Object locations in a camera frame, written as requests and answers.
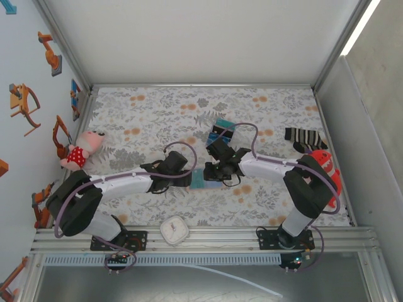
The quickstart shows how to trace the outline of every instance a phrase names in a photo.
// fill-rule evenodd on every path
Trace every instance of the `white cable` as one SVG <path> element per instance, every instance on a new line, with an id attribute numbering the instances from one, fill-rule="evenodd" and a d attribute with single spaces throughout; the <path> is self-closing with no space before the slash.
<path id="1" fill-rule="evenodd" d="M 246 280 L 246 279 L 243 279 L 243 278 L 241 278 L 241 277 L 237 277 L 237 276 L 234 276 L 234 275 L 227 274 L 226 272 L 216 271 L 215 269 L 209 269 L 208 267 L 203 267 L 203 266 L 190 266 L 190 265 L 186 265 L 186 264 L 180 264 L 179 266 L 189 267 L 189 268 L 191 268 L 191 269 L 201 269 L 201 270 L 203 270 L 203 271 L 208 271 L 208 272 L 214 272 L 214 273 L 216 273 L 216 274 L 223 275 L 223 276 L 225 276 L 225 277 L 229 277 L 229 278 L 238 280 L 238 281 L 240 281 L 240 282 L 244 282 L 244 283 L 246 283 L 246 284 L 249 284 L 249 285 L 251 285 L 251 286 L 254 286 L 255 288 L 259 288 L 259 289 L 261 289 L 262 291 L 265 291 L 265 292 L 267 292 L 267 293 L 269 293 L 269 294 L 274 294 L 274 295 L 277 296 L 277 297 L 283 298 L 283 295 L 282 295 L 282 294 L 276 293 L 275 291 L 272 291 L 272 290 L 270 290 L 270 289 L 268 289 L 268 288 L 264 288 L 263 286 L 260 286 L 260 285 L 258 285 L 258 284 L 256 284 L 256 283 L 253 283 L 253 282 L 251 282 L 251 281 L 249 281 L 249 280 Z"/>

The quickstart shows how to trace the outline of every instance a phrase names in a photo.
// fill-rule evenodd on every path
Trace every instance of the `white wall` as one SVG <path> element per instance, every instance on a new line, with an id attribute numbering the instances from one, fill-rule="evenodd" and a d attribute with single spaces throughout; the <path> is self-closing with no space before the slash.
<path id="1" fill-rule="evenodd" d="M 403 191 L 402 13 L 403 1 L 382 0 L 347 61 Z"/>
<path id="2" fill-rule="evenodd" d="M 0 177 L 0 281 L 3 281 L 30 251 L 35 229 L 31 194 L 40 192 L 56 178 L 61 178 L 52 128 L 60 115 L 74 135 L 79 120 L 72 121 L 71 79 L 74 77 L 64 61 L 62 74 L 52 77 L 45 60 L 45 48 L 38 41 L 37 31 L 48 33 L 34 4 L 12 0 L 16 15 L 6 15 L 0 7 L 0 159 L 9 164 L 9 171 Z M 50 42 L 56 54 L 56 44 Z M 31 126 L 22 115 L 10 114 L 9 84 L 24 83 L 37 95 L 41 108 L 33 121 L 41 123 L 24 137 Z M 28 98 L 33 108 L 33 101 Z M 60 135 L 60 142 L 67 139 Z"/>
<path id="3" fill-rule="evenodd" d="M 358 0 L 47 0 L 93 83 L 313 84 Z"/>
<path id="4" fill-rule="evenodd" d="M 317 94 L 361 226 L 374 226 L 395 289 L 403 299 L 403 196 L 345 57 Z"/>

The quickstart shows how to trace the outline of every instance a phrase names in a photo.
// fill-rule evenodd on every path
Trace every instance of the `red polka dot dress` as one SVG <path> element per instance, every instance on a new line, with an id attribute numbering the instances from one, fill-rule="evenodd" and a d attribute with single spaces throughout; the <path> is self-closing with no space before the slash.
<path id="1" fill-rule="evenodd" d="M 82 148 L 74 148 L 69 156 L 67 156 L 67 162 L 75 162 L 80 168 L 86 163 L 86 159 L 82 156 Z"/>

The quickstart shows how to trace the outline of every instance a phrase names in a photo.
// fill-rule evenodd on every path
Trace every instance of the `sock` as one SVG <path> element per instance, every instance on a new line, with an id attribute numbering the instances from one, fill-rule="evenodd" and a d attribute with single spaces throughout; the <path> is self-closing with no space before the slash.
<path id="1" fill-rule="evenodd" d="M 307 153 L 308 150 L 327 149 L 327 145 L 322 141 L 319 132 L 315 130 L 285 128 L 284 139 L 294 142 L 294 149 L 300 153 Z"/>

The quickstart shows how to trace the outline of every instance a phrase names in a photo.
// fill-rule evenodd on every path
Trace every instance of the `light strip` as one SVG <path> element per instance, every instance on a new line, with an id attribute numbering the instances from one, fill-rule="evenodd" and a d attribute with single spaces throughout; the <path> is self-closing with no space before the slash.
<path id="1" fill-rule="evenodd" d="M 346 46 L 344 46 L 343 51 L 340 55 L 347 55 L 350 50 L 353 48 L 355 41 L 357 41 L 358 37 L 360 36 L 361 32 L 363 31 L 365 25 L 368 23 L 368 20 L 371 18 L 373 12 L 377 8 L 380 0 L 372 0 L 370 5 L 366 8 L 365 13 L 358 22 L 356 28 L 354 29 L 353 33 L 351 34 L 350 38 L 348 39 Z"/>

